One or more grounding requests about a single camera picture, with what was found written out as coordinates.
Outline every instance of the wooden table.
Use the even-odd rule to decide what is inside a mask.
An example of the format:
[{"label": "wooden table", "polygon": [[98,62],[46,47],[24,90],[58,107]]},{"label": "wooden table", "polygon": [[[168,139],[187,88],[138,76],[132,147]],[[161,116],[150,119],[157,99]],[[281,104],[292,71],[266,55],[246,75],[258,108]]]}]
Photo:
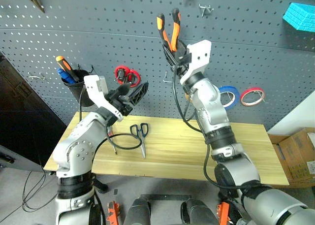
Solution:
[{"label": "wooden table", "polygon": [[[78,112],[74,115],[60,141],[70,135],[79,122]],[[206,180],[202,165],[206,155],[206,145],[202,134],[191,130],[181,119],[142,116],[124,117],[113,125],[113,133],[129,133],[133,124],[148,123],[149,134],[145,138],[146,158],[142,158],[140,148],[135,150],[117,149],[105,142],[97,151],[92,171],[97,174],[116,174],[159,178],[179,178]],[[242,143],[255,163],[261,182],[272,185],[288,185],[288,181],[263,125],[231,123],[236,140]],[[120,145],[135,145],[136,140],[128,136],[118,136],[114,142]],[[210,158],[208,174],[214,177],[216,163]],[[45,170],[57,170],[52,155]]]}]

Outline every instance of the pegboard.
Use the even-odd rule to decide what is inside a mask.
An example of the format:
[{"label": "pegboard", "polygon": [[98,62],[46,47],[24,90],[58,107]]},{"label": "pegboard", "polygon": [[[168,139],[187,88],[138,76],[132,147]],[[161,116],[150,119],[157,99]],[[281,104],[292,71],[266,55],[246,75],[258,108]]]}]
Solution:
[{"label": "pegboard", "polygon": [[[117,65],[138,70],[149,91],[132,114],[180,117],[171,84],[162,82],[169,67],[156,28],[156,15],[163,12],[171,36],[174,7],[182,14],[180,38],[186,44],[213,42],[205,75],[216,86],[234,85],[240,92],[258,86],[266,92],[266,102],[228,110],[230,121],[263,123],[269,129],[314,90],[314,34],[296,31],[282,20],[290,2],[314,5],[314,0],[40,1],[45,14],[29,0],[1,0],[0,49],[66,124],[78,104],[56,72],[58,55],[72,67],[80,64],[90,71],[93,65],[110,89],[118,86],[113,75]],[[199,4],[211,4],[214,11],[201,17]],[[28,72],[41,72],[46,79],[31,80]],[[179,84],[177,90],[184,108]]]}]

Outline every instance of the scissors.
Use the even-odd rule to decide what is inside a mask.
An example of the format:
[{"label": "scissors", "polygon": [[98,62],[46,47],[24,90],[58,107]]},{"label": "scissors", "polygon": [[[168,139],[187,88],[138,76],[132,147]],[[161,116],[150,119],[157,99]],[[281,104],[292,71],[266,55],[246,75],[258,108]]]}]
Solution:
[{"label": "scissors", "polygon": [[130,132],[133,135],[138,136],[142,140],[142,144],[140,146],[142,157],[146,158],[146,146],[144,144],[144,138],[147,136],[149,132],[149,125],[147,123],[141,123],[140,127],[137,124],[130,126]]}]

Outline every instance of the tape roll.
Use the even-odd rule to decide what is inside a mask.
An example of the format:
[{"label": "tape roll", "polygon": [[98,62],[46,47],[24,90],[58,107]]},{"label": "tape roll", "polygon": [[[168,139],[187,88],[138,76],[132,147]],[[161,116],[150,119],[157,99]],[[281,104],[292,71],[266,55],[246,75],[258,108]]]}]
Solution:
[{"label": "tape roll", "polygon": [[[251,103],[244,102],[244,101],[243,101],[244,97],[245,97],[247,94],[251,93],[251,92],[259,93],[260,99],[254,101],[254,102],[251,102]],[[242,103],[242,105],[244,105],[244,106],[254,106],[254,105],[257,105],[257,104],[259,104],[260,102],[262,102],[262,101],[264,100],[265,96],[266,96],[266,94],[265,94],[265,92],[264,92],[264,90],[263,90],[262,88],[259,88],[259,87],[250,88],[250,89],[244,91],[244,92],[241,94],[241,103]]]},{"label": "tape roll", "polygon": [[221,94],[227,93],[229,96],[231,95],[231,101],[227,104],[224,104],[223,107],[228,110],[235,106],[240,101],[240,93],[234,86],[222,86],[219,88]]}]

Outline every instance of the black cup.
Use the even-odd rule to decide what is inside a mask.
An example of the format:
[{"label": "black cup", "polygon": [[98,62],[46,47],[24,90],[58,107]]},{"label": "black cup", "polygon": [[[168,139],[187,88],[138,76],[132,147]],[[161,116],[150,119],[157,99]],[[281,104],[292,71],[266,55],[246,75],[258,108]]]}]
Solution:
[{"label": "black cup", "polygon": [[[63,78],[61,80],[63,81],[64,85],[69,88],[69,90],[72,92],[75,99],[79,102],[80,100],[80,94],[84,86],[84,79],[83,77],[88,76],[89,73],[85,70],[73,70],[74,73],[79,77],[79,82],[75,84],[69,84],[67,83]],[[81,99],[81,105],[83,107],[90,107],[94,104],[92,100],[90,100],[88,92],[85,90],[82,94]]]}]

